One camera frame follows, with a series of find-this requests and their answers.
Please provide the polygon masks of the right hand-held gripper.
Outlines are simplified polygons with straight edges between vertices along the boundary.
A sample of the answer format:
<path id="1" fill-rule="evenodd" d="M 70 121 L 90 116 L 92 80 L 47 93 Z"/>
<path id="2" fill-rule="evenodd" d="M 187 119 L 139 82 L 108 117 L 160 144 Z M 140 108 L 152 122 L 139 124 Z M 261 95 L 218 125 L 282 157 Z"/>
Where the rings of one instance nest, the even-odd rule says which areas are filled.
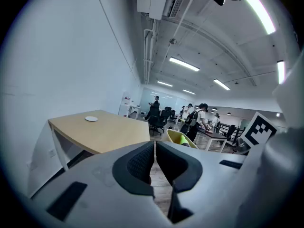
<path id="1" fill-rule="evenodd" d="M 253 124 L 247 137 L 258 143 L 258 167 L 238 210 L 237 228 L 304 226 L 304 56 L 274 92 L 287 130 Z"/>

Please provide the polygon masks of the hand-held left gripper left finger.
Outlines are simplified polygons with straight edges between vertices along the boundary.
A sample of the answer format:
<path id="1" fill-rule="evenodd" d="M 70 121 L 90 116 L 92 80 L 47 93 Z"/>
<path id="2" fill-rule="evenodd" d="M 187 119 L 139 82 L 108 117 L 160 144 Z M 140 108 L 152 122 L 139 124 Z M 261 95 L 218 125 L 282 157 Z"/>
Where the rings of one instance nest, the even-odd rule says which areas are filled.
<path id="1" fill-rule="evenodd" d="M 154 201 L 152 141 L 93 155 L 46 185 L 33 199 L 54 228 L 168 228 Z"/>

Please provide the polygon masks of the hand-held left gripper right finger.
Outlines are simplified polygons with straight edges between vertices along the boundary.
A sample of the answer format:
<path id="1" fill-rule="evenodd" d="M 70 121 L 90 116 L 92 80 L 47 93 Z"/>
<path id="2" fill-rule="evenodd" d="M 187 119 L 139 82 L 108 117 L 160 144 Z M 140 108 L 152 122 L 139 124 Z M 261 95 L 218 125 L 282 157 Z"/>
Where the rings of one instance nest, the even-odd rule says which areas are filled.
<path id="1" fill-rule="evenodd" d="M 245 156 L 158 141 L 156 161 L 171 184 L 168 216 L 155 228 L 236 228 L 237 180 Z"/>

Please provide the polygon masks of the grey shell chair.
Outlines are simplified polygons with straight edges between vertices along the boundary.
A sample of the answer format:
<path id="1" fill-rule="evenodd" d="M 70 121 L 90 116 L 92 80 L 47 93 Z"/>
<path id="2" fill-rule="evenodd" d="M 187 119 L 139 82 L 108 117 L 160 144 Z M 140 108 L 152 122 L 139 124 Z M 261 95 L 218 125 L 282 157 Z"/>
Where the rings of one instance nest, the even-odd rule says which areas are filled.
<path id="1" fill-rule="evenodd" d="M 251 147 L 241 137 L 238 137 L 233 153 L 238 155 L 248 155 L 250 149 Z"/>

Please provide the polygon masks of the black metal railing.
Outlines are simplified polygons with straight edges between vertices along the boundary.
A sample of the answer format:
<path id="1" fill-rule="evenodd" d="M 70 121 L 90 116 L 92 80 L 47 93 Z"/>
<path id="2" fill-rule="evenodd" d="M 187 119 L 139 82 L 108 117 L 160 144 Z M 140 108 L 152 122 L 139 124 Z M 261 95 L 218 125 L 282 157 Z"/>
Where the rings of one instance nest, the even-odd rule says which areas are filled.
<path id="1" fill-rule="evenodd" d="M 240 129 L 235 125 L 227 125 L 219 123 L 217 125 L 217 133 L 227 138 L 227 142 L 231 146 L 238 145 L 238 138 L 242 135 L 244 129 Z"/>

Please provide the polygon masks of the dark desk with white legs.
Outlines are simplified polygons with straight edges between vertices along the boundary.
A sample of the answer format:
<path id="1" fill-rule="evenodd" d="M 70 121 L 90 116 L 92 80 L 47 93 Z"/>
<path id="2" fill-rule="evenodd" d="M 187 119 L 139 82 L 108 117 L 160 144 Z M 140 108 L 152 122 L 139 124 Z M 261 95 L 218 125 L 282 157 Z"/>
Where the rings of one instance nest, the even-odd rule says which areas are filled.
<path id="1" fill-rule="evenodd" d="M 200 128 L 199 127 L 198 132 L 205 135 L 206 137 L 208 137 L 208 142 L 207 142 L 207 145 L 205 147 L 205 150 L 208 151 L 210 149 L 211 144 L 214 141 L 220 141 L 220 142 L 222 142 L 222 145 L 221 145 L 221 148 L 220 148 L 219 152 L 222 153 L 228 138 L 219 134 L 219 133 L 214 132 L 214 133 L 210 134 L 210 133 L 206 133 L 205 131 L 206 131 L 205 128 Z"/>

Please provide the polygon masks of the yellow rectangular tray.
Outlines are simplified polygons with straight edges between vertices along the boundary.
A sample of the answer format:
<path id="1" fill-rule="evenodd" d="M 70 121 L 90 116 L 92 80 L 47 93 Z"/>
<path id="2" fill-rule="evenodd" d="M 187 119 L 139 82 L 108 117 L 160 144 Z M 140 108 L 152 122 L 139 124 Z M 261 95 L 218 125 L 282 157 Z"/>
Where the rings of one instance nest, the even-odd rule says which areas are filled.
<path id="1" fill-rule="evenodd" d="M 182 132 L 173 130 L 173 129 L 167 129 L 166 134 L 162 137 L 162 140 L 163 141 L 168 141 L 168 142 L 171 142 L 171 143 L 175 143 L 175 144 L 180 144 L 180 136 L 181 135 L 185 135 L 185 134 L 183 134 Z M 188 138 L 188 140 L 190 142 L 190 147 L 191 148 L 198 149 L 198 147 L 189 138 Z"/>

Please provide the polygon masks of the black backpack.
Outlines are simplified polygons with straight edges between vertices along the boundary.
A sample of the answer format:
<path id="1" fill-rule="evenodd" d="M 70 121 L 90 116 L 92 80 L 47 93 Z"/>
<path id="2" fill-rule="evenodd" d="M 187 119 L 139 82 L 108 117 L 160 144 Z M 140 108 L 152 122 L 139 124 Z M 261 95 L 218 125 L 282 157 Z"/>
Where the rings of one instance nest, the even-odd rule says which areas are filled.
<path id="1" fill-rule="evenodd" d="M 187 119 L 185 120 L 185 124 L 187 126 L 194 126 L 197 122 L 197 117 L 198 117 L 198 112 L 193 111 L 188 115 Z"/>

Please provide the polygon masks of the black office chair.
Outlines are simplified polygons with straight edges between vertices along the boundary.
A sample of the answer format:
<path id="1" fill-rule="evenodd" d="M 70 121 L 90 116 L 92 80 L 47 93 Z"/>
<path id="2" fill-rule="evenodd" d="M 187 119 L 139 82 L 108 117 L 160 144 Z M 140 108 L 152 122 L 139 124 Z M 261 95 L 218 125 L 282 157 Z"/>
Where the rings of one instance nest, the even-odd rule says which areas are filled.
<path id="1" fill-rule="evenodd" d="M 164 126 L 167 124 L 168 117 L 170 115 L 169 111 L 162 110 L 160 113 L 159 108 L 153 108 L 150 110 L 150 118 L 148 120 L 149 130 L 154 133 L 159 133 L 162 135 L 164 132 Z"/>
<path id="2" fill-rule="evenodd" d="M 165 110 L 170 113 L 170 116 L 168 118 L 168 121 L 170 122 L 175 122 L 176 121 L 176 116 L 175 116 L 175 110 L 172 110 L 171 107 L 165 107 Z"/>

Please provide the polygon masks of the white ceiling pipes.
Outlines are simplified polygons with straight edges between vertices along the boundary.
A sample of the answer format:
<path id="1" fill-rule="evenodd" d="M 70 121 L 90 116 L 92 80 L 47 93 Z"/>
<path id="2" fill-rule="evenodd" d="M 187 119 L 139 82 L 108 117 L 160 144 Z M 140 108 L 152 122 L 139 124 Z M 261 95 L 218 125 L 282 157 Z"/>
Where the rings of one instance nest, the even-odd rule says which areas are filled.
<path id="1" fill-rule="evenodd" d="M 144 51 L 143 51 L 143 66 L 144 66 L 144 83 L 149 83 L 151 64 L 153 63 L 153 47 L 156 36 L 157 21 L 152 20 L 152 28 L 144 29 Z"/>

